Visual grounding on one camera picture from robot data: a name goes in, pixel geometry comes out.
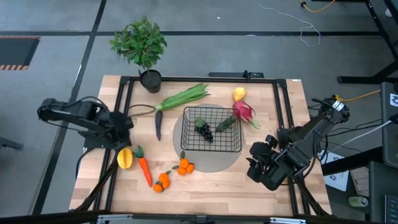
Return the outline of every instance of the dragon fruit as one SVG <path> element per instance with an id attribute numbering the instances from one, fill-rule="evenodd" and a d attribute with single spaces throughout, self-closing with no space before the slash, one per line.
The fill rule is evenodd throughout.
<path id="1" fill-rule="evenodd" d="M 249 106 L 245 101 L 235 102 L 232 108 L 237 109 L 239 112 L 235 111 L 235 116 L 249 122 L 254 128 L 259 129 L 260 124 L 253 120 L 252 112 L 256 115 L 254 109 Z"/>

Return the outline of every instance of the wire basket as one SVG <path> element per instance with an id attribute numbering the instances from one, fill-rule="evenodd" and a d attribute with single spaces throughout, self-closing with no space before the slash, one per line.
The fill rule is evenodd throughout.
<path id="1" fill-rule="evenodd" d="M 242 149 L 241 121 L 237 119 L 231 127 L 216 133 L 217 126 L 234 115 L 236 109 L 188 106 L 182 119 L 181 148 L 189 151 L 240 152 Z M 195 120 L 202 118 L 210 127 L 213 142 L 210 143 L 197 131 Z"/>

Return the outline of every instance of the grey floor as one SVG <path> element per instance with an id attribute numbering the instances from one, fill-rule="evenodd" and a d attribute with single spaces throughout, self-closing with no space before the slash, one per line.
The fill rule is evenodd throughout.
<path id="1" fill-rule="evenodd" d="M 366 30 L 376 26 L 363 3 L 335 3 L 319 14 L 304 11 L 298 1 L 258 0 L 263 6 L 311 22 L 318 30 Z M 384 15 L 382 1 L 372 1 L 393 40 L 397 25 Z M 99 0 L 44 1 L 0 0 L 2 30 L 90 31 Z M 308 2 L 320 8 L 325 2 Z M 271 30 L 297 31 L 303 24 L 253 1 L 240 0 L 108 0 L 99 24 L 100 31 L 121 30 L 127 23 L 147 15 L 161 30 Z M 118 60 L 110 51 L 111 37 L 96 37 L 84 73 L 78 98 L 96 96 L 103 75 L 137 75 L 138 67 Z M 164 76 L 203 76 L 208 72 L 263 72 L 270 78 L 299 78 L 309 99 L 339 94 L 351 98 L 377 90 L 377 85 L 339 85 L 340 75 L 370 76 L 392 62 L 392 55 L 378 37 L 322 37 L 321 44 L 307 47 L 298 37 L 167 36 L 169 46 L 155 69 Z M 316 37 L 305 37 L 311 43 Z M 23 143 L 21 151 L 0 150 L 0 217 L 31 212 L 39 180 L 49 158 L 57 128 L 40 122 L 36 109 L 44 98 L 67 101 L 87 45 L 87 36 L 42 37 L 26 71 L 0 71 L 0 136 Z M 378 95 L 348 103 L 351 117 L 341 127 L 381 117 Z M 330 138 L 343 143 L 356 134 Z M 83 138 L 68 131 L 55 169 L 44 213 L 68 210 L 75 181 L 75 164 Z M 361 151 L 381 145 L 381 134 L 350 144 Z M 350 156 L 355 151 L 337 150 Z M 333 213 L 339 217 L 363 219 L 363 214 L 339 203 L 330 195 Z"/>

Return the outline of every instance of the purple eggplant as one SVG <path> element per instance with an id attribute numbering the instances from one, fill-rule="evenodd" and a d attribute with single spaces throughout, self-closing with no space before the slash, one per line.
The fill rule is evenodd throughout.
<path id="1" fill-rule="evenodd" d="M 155 114 L 155 127 L 156 127 L 156 136 L 157 136 L 157 139 L 159 141 L 160 141 L 160 137 L 161 137 L 160 129 L 161 129 L 161 126 L 162 126 L 162 118 L 163 118 L 163 112 L 160 111 L 160 110 L 156 111 L 156 114 Z"/>

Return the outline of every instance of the wooden table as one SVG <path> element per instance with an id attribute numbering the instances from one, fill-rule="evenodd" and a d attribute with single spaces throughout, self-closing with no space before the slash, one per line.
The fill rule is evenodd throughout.
<path id="1" fill-rule="evenodd" d="M 103 78 L 99 98 L 110 109 L 114 108 L 120 78 L 120 76 L 104 76 Z M 162 89 L 157 94 L 151 94 L 139 82 L 134 82 L 130 105 L 141 103 L 156 105 L 166 97 L 196 84 L 195 82 L 162 82 Z M 183 113 L 184 107 L 214 103 L 230 108 L 233 104 L 233 89 L 239 86 L 248 90 L 246 102 L 256 110 L 256 120 L 261 125 L 261 129 L 256 130 L 249 124 L 242 122 L 244 131 L 243 151 L 233 165 L 221 172 L 214 173 L 194 171 L 190 175 L 181 176 L 173 172 L 170 174 L 170 188 L 159 194 L 148 187 L 137 160 L 134 160 L 130 169 L 118 170 L 111 212 L 291 216 L 292 208 L 287 186 L 280 186 L 277 190 L 270 191 L 262 184 L 255 183 L 246 175 L 249 164 L 245 158 L 250 157 L 249 149 L 252 144 L 263 141 L 268 134 L 277 137 L 279 124 L 271 84 L 210 83 L 207 91 L 211 93 L 211 96 L 170 111 L 164 111 L 161 141 L 158 141 L 155 135 L 154 113 L 136 117 L 133 119 L 134 128 L 131 129 L 133 143 L 131 149 L 135 149 L 137 145 L 144 148 L 153 180 L 156 182 L 161 172 L 178 165 L 179 157 L 173 147 L 172 133 L 174 124 Z M 287 89 L 294 124 L 296 126 L 303 125 L 309 120 L 309 115 L 301 81 L 287 80 Z M 282 90 L 279 91 L 284 121 L 287 124 L 283 94 Z M 70 208 L 79 206 L 98 182 L 103 155 L 104 149 L 94 149 L 83 158 Z M 305 179 L 305 183 L 322 208 L 331 213 L 322 170 L 318 161 L 310 175 Z M 297 186 L 295 190 L 299 212 L 303 213 L 302 199 Z M 104 208 L 107 191 L 108 186 L 103 190 L 100 208 Z"/>

